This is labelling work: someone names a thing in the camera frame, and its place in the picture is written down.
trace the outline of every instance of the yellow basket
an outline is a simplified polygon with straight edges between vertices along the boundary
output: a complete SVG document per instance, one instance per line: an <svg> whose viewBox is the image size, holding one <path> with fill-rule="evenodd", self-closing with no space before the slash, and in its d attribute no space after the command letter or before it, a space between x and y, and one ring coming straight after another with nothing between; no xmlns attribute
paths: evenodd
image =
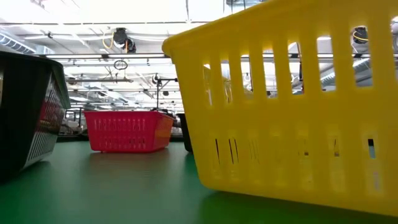
<svg viewBox="0 0 398 224"><path fill-rule="evenodd" d="M394 15L397 0L270 0L167 39L163 50L177 69L201 182L217 190L398 216ZM356 26L369 32L369 88L354 81L350 32ZM321 90L321 35L332 38L336 91ZM292 94L292 42L301 47L303 95ZM274 53L277 98L266 96L265 49ZM251 99L243 89L244 54L251 63ZM222 60L231 72L228 100ZM209 90L204 64L211 68Z"/></svg>

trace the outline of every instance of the basket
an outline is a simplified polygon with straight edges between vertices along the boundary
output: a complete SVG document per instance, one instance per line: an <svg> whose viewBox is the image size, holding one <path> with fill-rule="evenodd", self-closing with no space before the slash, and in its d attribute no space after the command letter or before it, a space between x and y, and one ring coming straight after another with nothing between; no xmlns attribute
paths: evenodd
<svg viewBox="0 0 398 224"><path fill-rule="evenodd" d="M91 149L154 152L169 145L174 119L156 111L84 111Z"/></svg>
<svg viewBox="0 0 398 224"><path fill-rule="evenodd" d="M60 63L0 52L0 179L50 155L70 107Z"/></svg>
<svg viewBox="0 0 398 224"><path fill-rule="evenodd" d="M393 0L270 0L167 39L198 174L212 189L398 216L398 84ZM373 86L354 82L351 28L367 26ZM330 35L336 91L322 92L317 37ZM302 53L305 93L293 95L288 44ZM267 98L272 49L277 98ZM249 54L253 99L244 95ZM229 61L232 98L220 63ZM210 64L210 99L203 65Z"/></svg>

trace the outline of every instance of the red basket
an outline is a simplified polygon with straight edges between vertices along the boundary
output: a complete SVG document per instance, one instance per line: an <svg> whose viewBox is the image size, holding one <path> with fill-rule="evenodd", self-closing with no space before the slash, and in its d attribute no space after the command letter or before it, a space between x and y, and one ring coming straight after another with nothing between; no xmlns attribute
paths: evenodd
<svg viewBox="0 0 398 224"><path fill-rule="evenodd" d="M153 152L169 144L173 118L156 111L85 111L91 149Z"/></svg>

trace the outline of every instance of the ceiling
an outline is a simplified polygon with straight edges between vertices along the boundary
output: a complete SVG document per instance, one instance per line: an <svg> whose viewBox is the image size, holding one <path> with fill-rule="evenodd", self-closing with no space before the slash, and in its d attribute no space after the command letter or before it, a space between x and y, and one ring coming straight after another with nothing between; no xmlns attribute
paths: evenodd
<svg viewBox="0 0 398 224"><path fill-rule="evenodd" d="M55 60L64 64L67 79L81 81L68 82L69 94L75 107L147 110L156 106L154 76L170 79L177 77L171 59L162 55L161 46L164 39L263 1L265 0L3 1L0 7L0 34L8 35L36 49L36 54L123 54L124 50L115 45L109 49L106 46L111 45L111 36L115 28L126 28L128 36L136 44L136 53L142 57L125 59L128 64L125 70L115 69L114 63L120 60L118 58L100 60L65 57ZM398 24L394 22L392 22L392 33L398 35ZM15 52L2 45L0 50ZM290 44L289 53L297 52L297 44ZM329 37L318 39L318 52L333 53ZM148 53L160 56L153 57ZM264 53L271 54L272 51L267 50ZM368 53L368 44L353 42L353 53ZM371 69L369 69L371 63L363 61L356 67L364 66L363 64L367 69L356 73L357 80L360 80L358 85L371 85ZM289 65L294 93L299 94L300 63L292 59ZM223 76L228 78L228 64L224 63L221 67ZM272 59L264 59L264 68L267 89L273 92L276 89L276 81ZM320 60L320 71L324 88L333 90L334 73L331 57L329 60ZM244 58L242 73L243 76L250 74L249 61ZM111 78L119 81L110 82ZM89 82L90 80L106 82ZM250 79L244 78L244 80L244 86L250 90ZM161 88L163 89L160 92L160 107L183 112L178 83L168 82Z"/></svg>

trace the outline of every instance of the green surface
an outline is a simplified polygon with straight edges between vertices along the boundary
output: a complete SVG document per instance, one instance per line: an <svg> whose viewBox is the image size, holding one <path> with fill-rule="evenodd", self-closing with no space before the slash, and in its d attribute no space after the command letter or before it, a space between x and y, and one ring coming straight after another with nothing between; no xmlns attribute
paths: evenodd
<svg viewBox="0 0 398 224"><path fill-rule="evenodd" d="M337 208L216 192L182 143L152 154L101 154L58 143L0 185L0 223L398 223Z"/></svg>

